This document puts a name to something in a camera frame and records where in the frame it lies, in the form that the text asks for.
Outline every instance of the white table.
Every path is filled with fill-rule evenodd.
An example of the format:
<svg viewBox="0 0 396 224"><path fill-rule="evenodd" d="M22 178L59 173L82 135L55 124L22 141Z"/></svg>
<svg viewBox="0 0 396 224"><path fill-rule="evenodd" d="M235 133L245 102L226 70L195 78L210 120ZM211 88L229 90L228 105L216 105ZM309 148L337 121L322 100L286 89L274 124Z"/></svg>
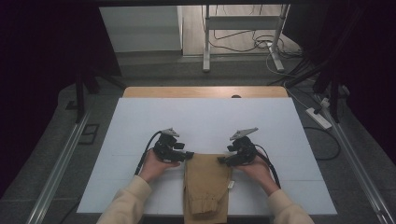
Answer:
<svg viewBox="0 0 396 224"><path fill-rule="evenodd" d="M173 127L185 149L226 153L236 130L258 127L249 135L263 146L280 184L310 215L336 214L292 100L281 98L121 98L78 208L102 213L118 189L126 186L150 137ZM145 214L182 216L184 166L152 183ZM229 216L270 216L258 184L233 171Z"/></svg>

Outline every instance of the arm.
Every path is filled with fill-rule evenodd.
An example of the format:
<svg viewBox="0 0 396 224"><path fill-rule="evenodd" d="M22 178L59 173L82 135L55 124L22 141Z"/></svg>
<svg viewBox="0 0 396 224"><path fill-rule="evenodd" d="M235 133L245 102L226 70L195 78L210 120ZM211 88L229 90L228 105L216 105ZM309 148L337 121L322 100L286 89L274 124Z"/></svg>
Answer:
<svg viewBox="0 0 396 224"><path fill-rule="evenodd" d="M155 153L149 150L140 174L134 176L126 188L117 192L97 223L137 223L143 216L144 203L151 193L149 182L162 175L167 168L179 165L179 162L158 161Z"/></svg>
<svg viewBox="0 0 396 224"><path fill-rule="evenodd" d="M299 205L293 203L286 193L272 179L267 164L256 157L250 165L235 167L242 170L260 184L268 195L268 205L275 215L275 224L309 224L314 223L311 217Z"/></svg>

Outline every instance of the black curtain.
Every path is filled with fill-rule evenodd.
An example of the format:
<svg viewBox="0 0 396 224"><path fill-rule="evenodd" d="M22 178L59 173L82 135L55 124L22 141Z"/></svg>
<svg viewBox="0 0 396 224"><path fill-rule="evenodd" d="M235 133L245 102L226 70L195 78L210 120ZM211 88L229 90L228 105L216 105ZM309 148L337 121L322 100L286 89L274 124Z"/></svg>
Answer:
<svg viewBox="0 0 396 224"><path fill-rule="evenodd" d="M120 76L120 69L98 7L7 0L0 16L3 195L46 130L59 91L77 72Z"/></svg>

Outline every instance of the cable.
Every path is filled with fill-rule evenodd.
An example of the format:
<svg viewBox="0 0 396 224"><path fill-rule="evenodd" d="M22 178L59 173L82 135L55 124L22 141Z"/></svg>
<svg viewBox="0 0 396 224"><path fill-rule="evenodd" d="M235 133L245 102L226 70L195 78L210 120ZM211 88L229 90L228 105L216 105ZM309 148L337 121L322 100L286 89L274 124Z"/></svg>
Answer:
<svg viewBox="0 0 396 224"><path fill-rule="evenodd" d="M303 105L306 109L309 108L308 106L306 106L305 104L303 104L299 99L297 99L297 97L296 97L293 93L291 93L291 91L289 91L288 88L286 88L286 82L283 83L283 87L285 88L285 90L286 90L286 91L287 91L298 103L300 103L301 105Z"/></svg>
<svg viewBox="0 0 396 224"><path fill-rule="evenodd" d="M254 12L254 7L255 7L255 5L253 5L253 8L251 9L251 12L249 13L249 15L252 15L252 14L253 14L253 12Z"/></svg>
<svg viewBox="0 0 396 224"><path fill-rule="evenodd" d="M265 163L267 163L268 167L270 168L271 172L273 173L274 180L275 180L277 186L280 188L279 178L277 177L276 169L275 169L274 165L270 162L270 158L268 157L267 152L265 151L265 149L263 147L261 147L259 145L254 145L254 146L260 147L264 151L266 157L264 155L262 155L260 152L257 152L256 155L259 156L260 158L262 158L262 160L265 161Z"/></svg>
<svg viewBox="0 0 396 224"><path fill-rule="evenodd" d="M145 149L145 151L143 152L142 157L140 158L140 162L139 162L139 164L137 164L136 171L134 171L134 174L135 174L135 175L138 175L139 172L140 172L140 169L142 168L143 162L145 161L145 158L146 158L146 154L147 154L148 151L149 151L149 145L151 144L152 139L154 139L154 137L157 136L157 134L159 134L159 133L161 133L161 131L156 132L156 133L155 133L154 135L152 135L152 137L149 139L148 145L146 146L146 149Z"/></svg>
<svg viewBox="0 0 396 224"><path fill-rule="evenodd" d="M206 28L205 28L205 22L204 22L204 6L201 6L201 18L202 18L202 25L203 25L203 28L204 28L204 33L206 34ZM233 35L240 35L240 34L243 34L243 33L247 33L247 32L252 32L252 31L242 31L242 32L239 32L239 33L236 33L236 34L233 34ZM215 36L215 38L216 39L223 39L223 38L226 38L226 37L230 37L230 36L233 36L233 35L226 35L226 36L224 36L224 37L221 37L221 38L216 38L216 36ZM254 49L266 49L266 48L268 48L267 46L265 46L265 47L260 47L260 44L262 44L264 41L261 41L261 42L259 42L259 43L254 43L254 47L252 48L252 49L231 49L231 48L228 48L228 47L224 47L224 46L218 46L218 45L214 45L214 44L212 44L212 42L210 42L210 40L208 40L208 42L209 42L209 44L212 46L212 47L214 47L214 48L218 48L218 49L228 49L228 50L231 50L231 51L236 51L236 52L248 52L248 51L252 51L252 50L254 50Z"/></svg>
<svg viewBox="0 0 396 224"><path fill-rule="evenodd" d="M319 106L321 107L321 104L318 103L318 102L315 100L315 98L314 98L312 95L310 95L308 92L302 91L302 90L300 90L299 88L297 88L297 87L295 87L295 86L294 86L293 88L296 89L297 91L300 91L300 92L304 93L305 95L307 95L309 98L311 98L311 99L315 102L315 104L317 104L317 105L319 105Z"/></svg>
<svg viewBox="0 0 396 224"><path fill-rule="evenodd" d="M267 69L268 69L270 72L272 72L272 73L274 73L274 74L277 74L277 75L281 75L281 76L285 76L285 77L294 77L294 76L289 75L289 74L278 73L278 72L276 72L276 71L273 71L273 70L270 68L270 66L268 65L268 58L271 56L271 54L273 54L273 53L269 53L269 54L267 55L267 58L265 59L265 64L267 65Z"/></svg>
<svg viewBox="0 0 396 224"><path fill-rule="evenodd" d="M79 205L79 203L81 202L81 196L78 197L78 201L73 205L72 208L70 208L70 210L64 215L64 217L62 218L62 220L59 222L59 224L64 223L67 218L70 216L70 214L73 212L73 210L75 210L75 208Z"/></svg>
<svg viewBox="0 0 396 224"><path fill-rule="evenodd" d="M319 128L304 127L304 129L305 130L311 129L311 130L316 130L316 131L319 131L319 132L326 133L327 135L329 135L334 140L335 144L337 144L337 151L335 152L334 155L332 155L332 156L330 156L328 158L317 158L317 157L315 157L315 160L317 160L317 161L330 161L330 160L334 160L335 158L337 158L340 155L340 153L341 153L341 145L338 142L338 140L334 137L334 135L332 135L329 132L324 131L323 129L319 129Z"/></svg>
<svg viewBox="0 0 396 224"><path fill-rule="evenodd" d="M303 57L303 59L288 73L289 77L296 77L298 73L303 72L305 69L307 69L311 65L311 62L308 60L308 58ZM274 85L275 83L279 81L284 81L286 78L282 77L276 81L269 82L267 83L267 86Z"/></svg>
<svg viewBox="0 0 396 224"><path fill-rule="evenodd" d="M216 30L213 30L213 31L214 31L213 32L213 36L217 40L224 39L224 38L227 38L227 37L231 37L231 36L234 36L234 35L241 35L241 34L244 34L244 33L252 32L252 30L246 30L246 31L241 31L241 32L238 32L238 33L235 33L235 34L232 34L232 35L225 35L225 36L222 36L222 37L216 37Z"/></svg>

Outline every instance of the gray floor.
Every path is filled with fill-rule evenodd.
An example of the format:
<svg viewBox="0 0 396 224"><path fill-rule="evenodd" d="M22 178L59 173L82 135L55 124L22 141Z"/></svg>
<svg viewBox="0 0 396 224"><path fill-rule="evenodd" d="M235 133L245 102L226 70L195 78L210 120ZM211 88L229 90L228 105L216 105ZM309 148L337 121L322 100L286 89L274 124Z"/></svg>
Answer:
<svg viewBox="0 0 396 224"><path fill-rule="evenodd" d="M212 59L210 73L202 72L201 58L182 58L179 55L157 54L142 57L121 54L119 61L123 77L118 79L128 86L263 86L279 78L279 75L268 71L264 56L215 57ZM288 59L283 62L286 69L290 70L299 59ZM101 78L98 78L98 81L101 86L100 93L87 95L87 101L92 103L92 113L88 123L100 124L98 136L92 145L76 147L43 223L60 223L83 194L105 139L114 108L122 96L122 91L117 87ZM307 80L298 87L304 91L311 91L312 84L312 81ZM295 89L291 89L291 92L307 106L315 105L306 94ZM0 223L26 222L74 126L76 111L65 110L69 101L74 100L74 86L60 92L58 108L46 132L29 161L0 201ZM296 101L295 105L304 126L318 127L305 114L302 105ZM390 211L394 213L396 211L395 165L351 114L343 101L340 102L339 113L341 124L349 140L380 189ZM315 131L306 131L306 134L316 156L327 156L334 151L336 145L327 135ZM313 217L316 223L379 223L343 153L335 160L319 161L318 165L338 215ZM74 210L64 223L95 223L97 218L99 218L97 214L76 214Z"/></svg>

